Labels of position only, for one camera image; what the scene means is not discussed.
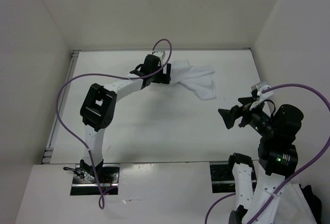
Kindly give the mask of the white skirt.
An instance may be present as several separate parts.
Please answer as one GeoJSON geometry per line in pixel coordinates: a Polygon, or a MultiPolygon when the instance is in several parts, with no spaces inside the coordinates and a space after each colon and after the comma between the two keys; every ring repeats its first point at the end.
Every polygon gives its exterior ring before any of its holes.
{"type": "Polygon", "coordinates": [[[202,101],[214,100],[217,98],[214,73],[210,65],[192,66],[188,60],[175,61],[171,64],[170,84],[181,84],[202,101]]]}

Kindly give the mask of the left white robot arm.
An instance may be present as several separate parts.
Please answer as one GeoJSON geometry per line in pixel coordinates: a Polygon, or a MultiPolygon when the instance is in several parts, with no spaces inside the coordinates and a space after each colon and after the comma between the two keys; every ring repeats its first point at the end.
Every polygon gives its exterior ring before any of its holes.
{"type": "Polygon", "coordinates": [[[94,83],[80,109],[85,125],[85,143],[87,152],[80,160],[82,174],[90,182],[98,182],[103,176],[102,147],[105,129],[111,124],[116,103],[122,98],[140,91],[151,83],[169,84],[171,80],[170,63],[165,66],[157,54],[148,54],[144,63],[139,64],[127,76],[107,86],[94,83]]]}

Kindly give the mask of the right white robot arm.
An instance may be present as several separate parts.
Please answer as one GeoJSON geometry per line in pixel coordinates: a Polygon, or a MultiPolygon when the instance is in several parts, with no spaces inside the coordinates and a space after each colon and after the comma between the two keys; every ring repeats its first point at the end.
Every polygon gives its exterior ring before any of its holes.
{"type": "Polygon", "coordinates": [[[253,106],[254,97],[239,98],[240,105],[219,109],[227,129],[240,119],[239,127],[250,126],[260,136],[258,147],[258,176],[252,183],[251,157],[233,153],[228,159],[226,173],[235,180],[236,204],[229,223],[273,223],[284,193],[282,182],[295,172],[298,154],[293,145],[302,126],[303,113],[293,105],[284,104],[267,115],[264,102],[253,106]]]}

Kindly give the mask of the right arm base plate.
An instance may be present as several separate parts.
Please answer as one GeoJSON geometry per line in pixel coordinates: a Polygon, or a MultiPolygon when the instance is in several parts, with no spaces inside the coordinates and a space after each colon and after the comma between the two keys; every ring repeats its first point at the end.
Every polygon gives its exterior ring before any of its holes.
{"type": "Polygon", "coordinates": [[[209,164],[212,192],[234,193],[235,179],[232,166],[228,162],[214,162],[209,164]]]}

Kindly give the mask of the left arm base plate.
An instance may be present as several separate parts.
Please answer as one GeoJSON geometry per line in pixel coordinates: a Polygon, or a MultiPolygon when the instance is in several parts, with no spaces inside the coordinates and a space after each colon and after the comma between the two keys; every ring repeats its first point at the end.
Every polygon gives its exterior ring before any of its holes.
{"type": "MultiPolygon", "coordinates": [[[[75,165],[71,196],[100,195],[96,182],[89,180],[87,175],[82,175],[79,165],[75,165]]],[[[101,190],[107,191],[106,195],[117,195],[119,186],[120,167],[117,164],[105,164],[103,174],[99,177],[101,190]]]]}

